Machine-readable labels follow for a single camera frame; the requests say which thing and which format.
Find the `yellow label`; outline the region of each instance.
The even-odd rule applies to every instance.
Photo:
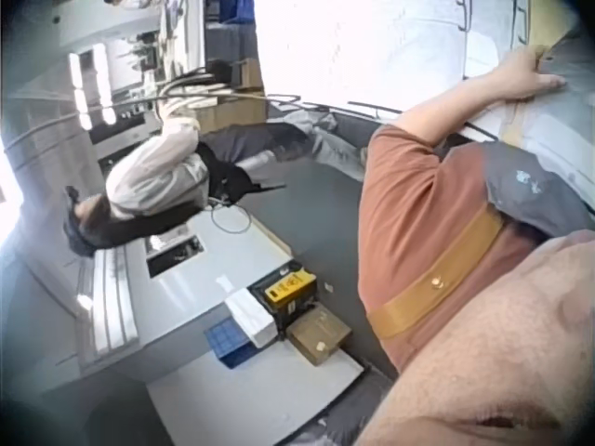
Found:
[[[315,280],[316,276],[308,273],[304,269],[301,269],[288,274],[276,284],[267,288],[265,294],[271,302],[278,303],[287,298],[289,295],[292,295],[298,289],[314,282]]]

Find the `white shirt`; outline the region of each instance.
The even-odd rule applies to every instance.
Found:
[[[194,153],[199,134],[195,119],[169,118],[160,136],[148,139],[120,161],[105,184],[113,214],[147,216],[189,201],[206,206],[208,170]]]

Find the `button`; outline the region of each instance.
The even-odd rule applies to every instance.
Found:
[[[442,280],[442,278],[440,276],[438,277],[434,277],[431,280],[431,286],[435,289],[435,290],[440,290],[441,288],[444,288],[444,281]]]

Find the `wire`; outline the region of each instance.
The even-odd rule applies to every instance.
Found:
[[[226,232],[228,234],[233,234],[233,235],[246,234],[252,227],[252,215],[248,211],[246,211],[242,206],[235,203],[234,206],[237,207],[238,209],[242,209],[245,216],[248,217],[248,224],[246,225],[245,228],[242,228],[241,230],[226,230],[221,225],[219,225],[219,223],[217,221],[215,221],[215,211],[222,209],[223,207],[227,206],[228,204],[221,200],[218,200],[217,198],[209,197],[208,200],[209,200],[209,204],[211,204],[211,221],[217,228],[219,228],[223,232]]]
[[[290,96],[291,98],[294,98],[293,100],[284,100],[284,99],[276,99],[273,97],[268,97],[268,96],[259,96],[259,95],[250,95],[247,93],[217,93],[217,92],[211,92],[211,93],[184,93],[184,94],[171,94],[171,95],[166,95],[166,96],[152,96],[152,97],[148,97],[148,98],[138,98],[138,99],[129,99],[129,100],[123,100],[122,102],[117,102],[114,103],[112,105],[109,106],[101,106],[101,105],[96,105],[93,107],[89,107],[88,112],[97,112],[103,109],[110,109],[110,108],[118,108],[118,107],[125,107],[127,105],[135,105],[135,104],[143,104],[145,102],[155,102],[157,100],[165,100],[165,99],[170,99],[170,98],[237,98],[237,99],[255,99],[255,100],[263,100],[265,102],[272,102],[272,103],[280,103],[280,104],[287,104],[287,105],[293,105],[295,107],[298,107],[300,109],[303,110],[308,110],[308,107],[305,107],[301,104],[296,103],[296,100],[299,100],[300,96],[294,96],[294,95],[287,95]],[[46,121],[43,124],[40,124],[36,127],[30,128],[29,130],[27,130],[26,132],[22,133],[21,135],[19,135],[18,137],[14,138],[12,141],[10,141],[8,144],[6,144],[5,146],[5,151],[8,152],[10,151],[14,146],[16,146],[17,144],[19,144],[21,141],[23,141],[24,139],[28,138],[31,135],[34,135],[35,133],[38,133],[42,130],[45,130],[46,128],[49,128],[53,125],[58,125],[61,123],[64,123],[66,121],[70,121],[71,119],[75,119],[79,117],[79,112],[74,112],[71,114],[67,114],[65,116],[62,116],[58,119],[52,119],[50,121]]]

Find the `man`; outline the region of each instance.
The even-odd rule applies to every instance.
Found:
[[[595,402],[594,260],[595,233],[576,232],[479,293],[419,353],[357,444],[569,444]]]
[[[189,117],[165,120],[162,135],[146,141],[108,175],[106,191],[81,201],[67,188],[64,232],[71,249],[93,256],[133,240],[161,234],[211,203],[230,205],[266,190],[254,181],[273,175],[277,164],[310,157],[354,179],[364,167],[351,144],[330,131],[332,114],[295,111],[258,125],[232,125],[200,134]]]
[[[474,296],[547,238],[593,228],[578,196],[531,154],[470,143],[440,163],[432,151],[494,102],[562,87],[561,77],[537,72],[543,52],[511,53],[485,76],[405,112],[370,141],[359,291],[399,372]]]

